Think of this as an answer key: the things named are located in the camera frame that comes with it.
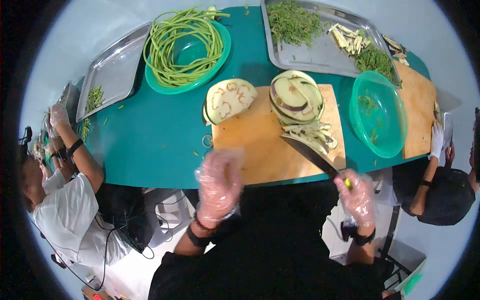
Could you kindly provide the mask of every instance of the green plastic bowl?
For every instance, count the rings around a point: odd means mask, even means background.
[[[158,84],[158,80],[156,79],[155,75],[153,74],[152,68],[148,65],[145,66],[145,78],[147,79],[148,85],[157,93],[165,94],[165,95],[174,95],[185,93],[187,91],[193,90],[195,88],[201,87],[205,83],[209,82],[210,79],[215,76],[215,74],[220,70],[222,65],[227,60],[227,57],[230,53],[230,49],[232,46],[232,40],[230,38],[230,33],[228,30],[220,23],[210,21],[218,30],[220,34],[220,38],[223,42],[223,52],[222,56],[217,60],[216,64],[202,77],[195,80],[192,83],[187,85],[179,86],[179,87],[163,87]],[[182,36],[175,41],[175,46],[173,48],[173,57],[174,62],[178,65],[188,65],[192,61],[206,57],[207,51],[205,49],[205,44],[194,37],[193,35]]]
[[[365,109],[359,97],[369,96],[377,109]],[[349,117],[357,137],[383,158],[396,156],[407,138],[407,114],[393,84],[375,71],[362,72],[353,84]],[[370,140],[375,130],[375,143]]]

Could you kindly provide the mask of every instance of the table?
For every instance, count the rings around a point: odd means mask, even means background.
[[[152,188],[196,189],[194,170],[210,149],[202,138],[211,127],[202,122],[202,104],[208,88],[219,81],[242,78],[254,86],[269,85],[280,70],[268,58],[260,7],[224,9],[229,18],[220,21],[230,32],[232,50],[218,74],[209,84],[179,95],[161,95],[149,87],[145,78],[138,93],[91,117],[85,142],[99,162],[105,164],[106,182]],[[410,67],[430,78],[425,64],[409,52]],[[410,160],[402,154],[384,159],[375,155],[355,135],[348,118],[348,104],[354,78],[308,73],[318,84],[331,84],[339,103],[347,167],[368,172]],[[325,180],[325,174],[272,182],[278,185]]]

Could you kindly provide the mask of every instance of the cutting board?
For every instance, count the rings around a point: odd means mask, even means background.
[[[333,87],[330,84],[319,84],[318,87],[325,102],[320,122],[331,124],[329,131],[338,140],[338,146],[329,152],[328,160],[336,169],[344,169],[345,144]],[[258,96],[247,111],[217,126],[212,125],[214,149],[244,149],[244,184],[322,174],[322,170],[279,137],[283,130],[270,107],[269,87],[260,86],[256,90]]]
[[[395,60],[402,89],[398,91],[407,113],[408,131],[403,158],[430,152],[432,125],[435,122],[434,101],[438,102],[435,85],[416,71]]]

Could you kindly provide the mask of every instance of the chopped herb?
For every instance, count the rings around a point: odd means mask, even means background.
[[[268,4],[266,8],[272,38],[276,42],[283,41],[294,46],[305,43],[310,47],[313,39],[324,31],[319,14],[308,12],[292,0]]]
[[[385,50],[380,50],[375,47],[371,37],[368,37],[370,44],[360,51],[359,54],[353,55],[355,58],[355,67],[360,72],[377,71],[385,76],[393,84],[401,84],[394,81],[395,69],[392,60]]]

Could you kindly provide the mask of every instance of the long green bean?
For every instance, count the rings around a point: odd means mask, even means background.
[[[157,20],[169,13],[174,13],[163,21]],[[187,85],[207,73],[221,57],[223,43],[220,34],[204,17],[230,17],[221,11],[197,11],[190,8],[186,11],[164,12],[152,22],[152,29],[144,47],[144,60],[152,68],[158,84],[163,87]],[[196,59],[188,65],[177,65],[174,62],[175,42],[183,36],[194,36],[205,44],[206,57]],[[147,45],[150,46],[150,61],[147,60]]]

